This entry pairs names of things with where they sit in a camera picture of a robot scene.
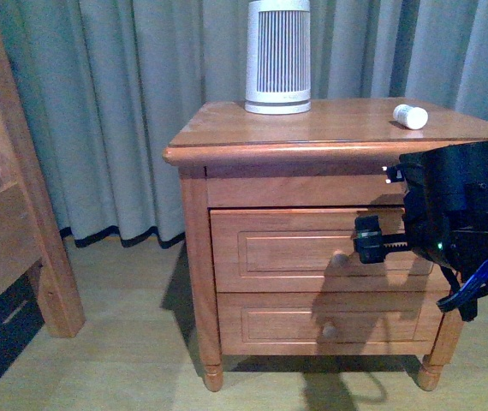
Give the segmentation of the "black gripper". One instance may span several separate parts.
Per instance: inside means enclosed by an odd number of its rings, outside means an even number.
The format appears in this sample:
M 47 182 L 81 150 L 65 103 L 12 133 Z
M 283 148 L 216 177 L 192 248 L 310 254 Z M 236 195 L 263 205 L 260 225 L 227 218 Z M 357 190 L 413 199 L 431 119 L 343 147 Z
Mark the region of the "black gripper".
M 488 259 L 488 141 L 402 154 L 384 171 L 389 182 L 407 186 L 403 222 L 411 249 L 467 281 Z M 383 263 L 378 216 L 357 217 L 354 227 L 360 262 Z

